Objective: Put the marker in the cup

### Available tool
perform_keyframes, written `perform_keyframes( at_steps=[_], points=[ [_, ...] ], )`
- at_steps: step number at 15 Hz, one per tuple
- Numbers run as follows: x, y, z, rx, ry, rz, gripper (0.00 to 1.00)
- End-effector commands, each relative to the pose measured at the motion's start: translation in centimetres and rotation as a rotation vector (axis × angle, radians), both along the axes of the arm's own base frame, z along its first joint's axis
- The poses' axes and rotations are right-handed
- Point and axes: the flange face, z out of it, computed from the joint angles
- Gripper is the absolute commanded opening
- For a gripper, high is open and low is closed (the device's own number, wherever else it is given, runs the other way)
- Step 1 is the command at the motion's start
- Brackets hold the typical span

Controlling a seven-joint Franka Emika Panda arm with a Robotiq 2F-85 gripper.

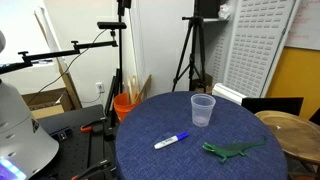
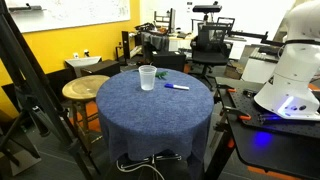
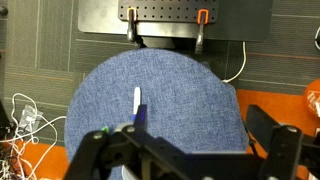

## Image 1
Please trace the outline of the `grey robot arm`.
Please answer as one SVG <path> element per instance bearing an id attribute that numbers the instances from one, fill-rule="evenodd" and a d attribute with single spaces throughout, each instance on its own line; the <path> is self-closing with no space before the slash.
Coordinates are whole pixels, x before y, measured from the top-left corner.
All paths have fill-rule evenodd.
<path id="1" fill-rule="evenodd" d="M 29 180 L 58 150 L 59 143 L 34 118 L 19 91 L 0 80 L 0 180 Z"/>

